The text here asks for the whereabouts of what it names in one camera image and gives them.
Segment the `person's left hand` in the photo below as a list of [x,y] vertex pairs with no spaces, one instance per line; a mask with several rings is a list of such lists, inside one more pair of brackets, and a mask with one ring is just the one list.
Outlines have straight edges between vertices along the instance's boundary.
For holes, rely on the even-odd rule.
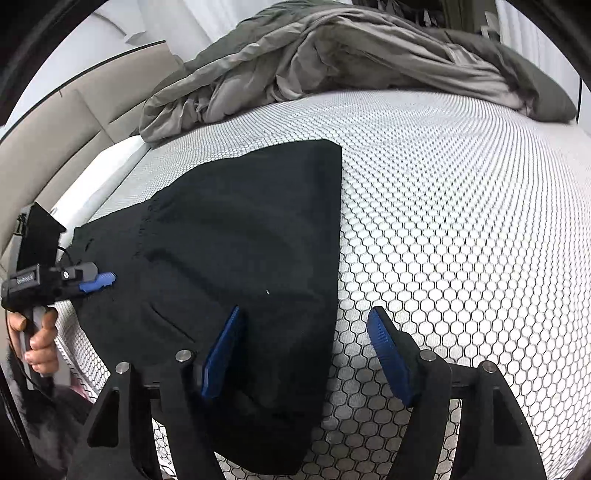
[[59,360],[55,339],[58,312],[54,308],[45,310],[41,326],[30,338],[30,349],[21,352],[19,335],[26,327],[26,318],[20,313],[7,312],[7,329],[13,349],[18,358],[24,360],[35,372],[42,376],[51,376],[59,369]]

